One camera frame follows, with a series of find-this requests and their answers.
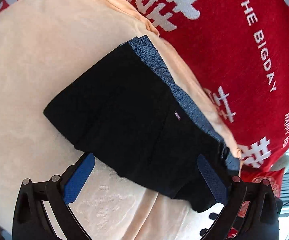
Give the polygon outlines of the black pants with blue waistband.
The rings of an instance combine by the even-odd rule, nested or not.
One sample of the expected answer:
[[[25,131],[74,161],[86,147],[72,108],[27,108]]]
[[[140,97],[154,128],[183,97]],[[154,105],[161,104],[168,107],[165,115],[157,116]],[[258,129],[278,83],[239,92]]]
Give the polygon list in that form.
[[[147,36],[119,45],[44,115],[77,150],[196,212],[226,204],[238,161]]]

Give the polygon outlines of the red cushion with gold embroidery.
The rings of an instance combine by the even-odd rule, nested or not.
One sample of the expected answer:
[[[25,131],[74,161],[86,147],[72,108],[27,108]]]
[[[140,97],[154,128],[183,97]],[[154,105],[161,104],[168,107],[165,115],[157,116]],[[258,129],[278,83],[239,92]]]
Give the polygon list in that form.
[[[247,192],[227,239],[279,239],[282,173],[269,172],[253,180],[246,178]]]

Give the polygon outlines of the red blanket with white lettering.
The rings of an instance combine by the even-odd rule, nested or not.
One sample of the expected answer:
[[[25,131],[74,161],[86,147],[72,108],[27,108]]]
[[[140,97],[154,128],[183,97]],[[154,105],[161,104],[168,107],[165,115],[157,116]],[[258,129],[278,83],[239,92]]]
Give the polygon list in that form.
[[[127,0],[191,68],[246,166],[289,147],[289,0]]]

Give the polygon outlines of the peach towel cloth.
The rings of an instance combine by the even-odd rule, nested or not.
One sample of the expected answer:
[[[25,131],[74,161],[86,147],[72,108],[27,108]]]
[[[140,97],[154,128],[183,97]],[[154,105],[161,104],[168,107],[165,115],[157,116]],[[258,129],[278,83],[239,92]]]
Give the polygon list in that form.
[[[22,181],[45,181],[75,163],[75,150],[46,119],[46,105],[118,45],[147,35],[175,83],[234,153],[238,146],[175,49],[126,0],[19,0],[0,13],[0,226],[12,230]],[[93,239],[201,239],[211,212],[196,213],[119,177],[101,161],[71,204]]]

